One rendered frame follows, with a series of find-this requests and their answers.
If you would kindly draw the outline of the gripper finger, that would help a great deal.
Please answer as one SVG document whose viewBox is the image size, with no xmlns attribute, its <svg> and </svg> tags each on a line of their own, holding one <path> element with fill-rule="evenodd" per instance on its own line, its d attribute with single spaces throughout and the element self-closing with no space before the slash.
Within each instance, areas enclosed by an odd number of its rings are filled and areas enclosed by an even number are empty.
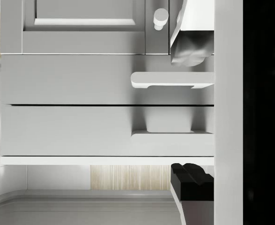
<svg viewBox="0 0 275 225">
<path fill-rule="evenodd" d="M 182 225 L 214 225 L 214 178 L 202 167 L 172 164 L 171 193 Z"/>
<path fill-rule="evenodd" d="M 176 22 L 171 64 L 197 66 L 214 53 L 214 0 L 183 0 Z"/>
</svg>

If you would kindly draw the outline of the white cabinet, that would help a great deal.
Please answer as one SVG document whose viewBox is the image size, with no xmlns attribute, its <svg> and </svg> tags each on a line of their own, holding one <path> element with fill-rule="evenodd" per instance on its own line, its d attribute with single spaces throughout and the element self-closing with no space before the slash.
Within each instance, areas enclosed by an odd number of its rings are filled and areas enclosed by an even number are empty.
<svg viewBox="0 0 275 225">
<path fill-rule="evenodd" d="M 183 0 L 0 0 L 1 162 L 213 165 L 214 53 L 171 64 Z"/>
</svg>

